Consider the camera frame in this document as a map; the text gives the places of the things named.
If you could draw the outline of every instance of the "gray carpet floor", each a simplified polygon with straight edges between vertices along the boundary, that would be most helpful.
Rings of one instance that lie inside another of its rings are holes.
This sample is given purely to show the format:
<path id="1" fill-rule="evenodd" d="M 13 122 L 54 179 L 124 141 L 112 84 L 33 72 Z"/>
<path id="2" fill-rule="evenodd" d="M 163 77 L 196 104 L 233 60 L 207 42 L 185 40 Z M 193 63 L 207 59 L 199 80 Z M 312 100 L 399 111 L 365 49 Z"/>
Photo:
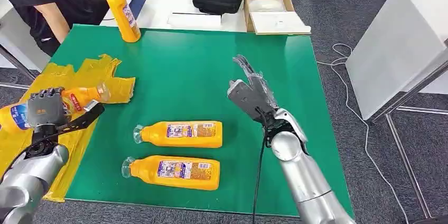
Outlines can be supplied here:
<path id="1" fill-rule="evenodd" d="M 317 60 L 331 62 L 338 58 L 331 50 L 332 44 L 342 42 L 354 47 L 385 0 L 292 1 L 302 20 L 312 27 Z M 364 152 L 366 128 L 345 108 L 343 84 L 329 67 L 319 66 L 319 71 L 357 223 L 405 223 L 390 188 Z M 344 67 L 338 71 L 349 82 Z M 17 75 L 17 71 L 0 69 L 0 80 L 11 80 L 11 75 Z M 19 76 L 19 82 L 25 83 L 26 79 Z M 23 91 L 0 88 L 0 93 L 0 106 L 4 106 L 18 100 Z M 351 89 L 349 103 L 351 107 L 357 106 Z M 409 105 L 447 109 L 448 98 L 419 94 Z M 431 214 L 448 214 L 448 117 L 397 111 L 393 119 Z M 384 120 L 370 125 L 368 151 L 394 186 L 409 222 L 422 219 L 423 213 Z M 250 216 L 94 202 L 44 201 L 39 206 L 35 223 L 231 224 L 250 223 Z M 257 217 L 257 223 L 301 222 L 297 218 L 262 216 Z"/>

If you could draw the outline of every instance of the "open box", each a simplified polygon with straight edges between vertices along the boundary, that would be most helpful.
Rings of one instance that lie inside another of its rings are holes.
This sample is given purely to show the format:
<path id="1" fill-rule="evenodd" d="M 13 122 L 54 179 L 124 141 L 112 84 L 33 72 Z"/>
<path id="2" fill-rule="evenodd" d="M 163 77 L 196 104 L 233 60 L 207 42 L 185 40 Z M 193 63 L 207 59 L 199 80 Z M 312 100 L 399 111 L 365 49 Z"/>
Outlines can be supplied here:
<path id="1" fill-rule="evenodd" d="M 286 12 L 252 12 L 249 0 L 244 0 L 246 31 L 257 35 L 311 34 L 311 28 L 295 13 L 291 0 L 282 1 Z"/>

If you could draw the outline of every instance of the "green table mat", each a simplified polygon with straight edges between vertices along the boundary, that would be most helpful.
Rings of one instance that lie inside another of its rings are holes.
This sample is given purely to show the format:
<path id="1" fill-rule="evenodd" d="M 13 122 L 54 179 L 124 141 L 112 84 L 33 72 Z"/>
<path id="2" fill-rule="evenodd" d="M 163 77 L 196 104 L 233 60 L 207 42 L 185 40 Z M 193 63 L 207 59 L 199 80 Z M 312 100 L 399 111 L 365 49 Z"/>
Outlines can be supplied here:
<path id="1" fill-rule="evenodd" d="M 263 134 L 260 124 L 226 96 L 229 80 L 246 80 L 232 62 L 232 57 L 242 54 L 263 72 L 279 105 L 301 124 L 309 139 L 307 149 L 352 215 L 309 36 L 142 30 L 138 42 L 126 43 L 118 28 L 75 25 L 51 62 L 72 64 L 77 70 L 85 58 L 103 53 L 123 61 L 115 76 L 137 78 L 134 96 L 128 104 L 106 105 L 66 198 L 250 213 Z M 221 121 L 223 146 L 174 148 L 134 143 L 135 125 L 180 120 Z M 126 157 L 150 155 L 220 161 L 219 188 L 172 188 L 122 177 Z M 257 213 L 297 215 L 281 167 L 270 150 L 263 158 Z"/>

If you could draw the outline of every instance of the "white table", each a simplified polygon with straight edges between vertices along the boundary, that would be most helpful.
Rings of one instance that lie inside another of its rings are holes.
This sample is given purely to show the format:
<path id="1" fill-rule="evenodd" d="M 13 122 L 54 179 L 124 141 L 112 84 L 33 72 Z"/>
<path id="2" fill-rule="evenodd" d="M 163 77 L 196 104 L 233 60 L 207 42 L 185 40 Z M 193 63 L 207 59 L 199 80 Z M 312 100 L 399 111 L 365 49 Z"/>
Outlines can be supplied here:
<path id="1" fill-rule="evenodd" d="M 363 119 L 448 61 L 447 39 L 448 0 L 386 0 L 346 64 Z M 448 94 L 448 73 L 420 92 Z"/>
<path id="2" fill-rule="evenodd" d="M 8 0 L 0 0 L 0 44 L 28 69 L 42 71 L 50 60 L 36 45 L 30 27 Z M 0 56 L 0 67 L 15 68 L 3 56 Z"/>
<path id="3" fill-rule="evenodd" d="M 220 26 L 182 25 L 174 26 L 168 23 L 172 13 L 200 13 L 193 6 L 192 0 L 146 0 L 142 11 L 137 18 L 137 25 L 147 29 L 187 29 L 187 30 L 212 30 L 246 32 L 243 6 L 240 6 L 236 14 L 224 14 Z M 114 18 L 111 11 L 104 19 Z M 102 21 L 103 26 L 117 26 L 115 20 Z"/>

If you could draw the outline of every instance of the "person's arm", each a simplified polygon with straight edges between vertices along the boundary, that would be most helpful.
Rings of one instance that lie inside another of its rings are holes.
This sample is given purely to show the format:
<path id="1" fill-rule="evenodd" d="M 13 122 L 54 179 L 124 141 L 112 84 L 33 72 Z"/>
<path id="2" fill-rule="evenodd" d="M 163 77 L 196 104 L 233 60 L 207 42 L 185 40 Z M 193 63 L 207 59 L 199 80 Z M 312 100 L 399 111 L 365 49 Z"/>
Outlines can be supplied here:
<path id="1" fill-rule="evenodd" d="M 48 3 L 34 7 L 45 18 L 56 39 L 62 43 L 70 31 L 70 27 L 56 3 Z"/>

